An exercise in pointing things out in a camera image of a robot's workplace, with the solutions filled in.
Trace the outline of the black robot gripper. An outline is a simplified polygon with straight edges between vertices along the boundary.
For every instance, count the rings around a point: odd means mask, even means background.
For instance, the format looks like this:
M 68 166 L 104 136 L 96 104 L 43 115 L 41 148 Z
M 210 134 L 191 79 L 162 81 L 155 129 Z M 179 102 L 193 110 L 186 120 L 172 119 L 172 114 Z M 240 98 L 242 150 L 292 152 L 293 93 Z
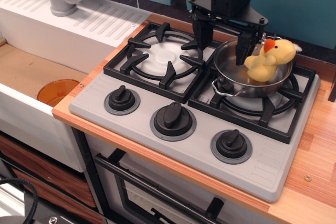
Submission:
M 195 41 L 204 50 L 213 40 L 213 27 L 237 36 L 236 65 L 252 54 L 268 20 L 255 11 L 251 0 L 188 0 Z

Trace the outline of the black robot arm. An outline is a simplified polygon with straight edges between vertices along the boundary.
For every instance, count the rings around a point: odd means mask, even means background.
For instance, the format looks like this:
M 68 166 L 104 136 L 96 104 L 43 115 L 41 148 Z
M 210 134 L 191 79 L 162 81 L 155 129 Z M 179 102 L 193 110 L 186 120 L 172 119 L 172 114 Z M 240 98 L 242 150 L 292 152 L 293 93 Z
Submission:
M 254 10 L 251 0 L 188 0 L 195 41 L 203 50 L 213 40 L 214 29 L 237 37 L 236 65 L 243 65 L 262 41 L 268 19 Z

